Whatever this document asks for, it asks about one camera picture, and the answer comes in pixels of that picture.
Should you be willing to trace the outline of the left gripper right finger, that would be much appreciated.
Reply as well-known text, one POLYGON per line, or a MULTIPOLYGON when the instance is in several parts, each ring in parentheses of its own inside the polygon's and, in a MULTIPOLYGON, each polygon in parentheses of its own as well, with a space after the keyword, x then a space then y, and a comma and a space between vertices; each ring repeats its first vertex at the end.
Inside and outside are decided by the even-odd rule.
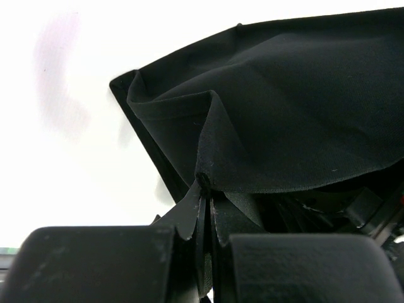
POLYGON ((270 234, 223 193, 210 200, 215 302, 402 302, 384 251, 350 234, 270 234))

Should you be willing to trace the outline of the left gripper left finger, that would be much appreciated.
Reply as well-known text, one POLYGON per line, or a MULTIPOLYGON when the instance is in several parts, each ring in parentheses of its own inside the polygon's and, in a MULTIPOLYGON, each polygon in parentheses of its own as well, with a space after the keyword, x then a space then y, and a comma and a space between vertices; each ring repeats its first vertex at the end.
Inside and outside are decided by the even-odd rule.
POLYGON ((146 226, 43 227, 24 241, 2 302, 202 302, 205 204, 193 184, 146 226))

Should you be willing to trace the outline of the black canvas bag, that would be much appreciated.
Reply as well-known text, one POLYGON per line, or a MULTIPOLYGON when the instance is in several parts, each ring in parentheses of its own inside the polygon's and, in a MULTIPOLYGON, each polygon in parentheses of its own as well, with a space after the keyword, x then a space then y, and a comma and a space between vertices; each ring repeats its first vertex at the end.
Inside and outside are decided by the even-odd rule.
POLYGON ((403 9, 236 27, 113 79, 175 202, 403 181, 403 9))

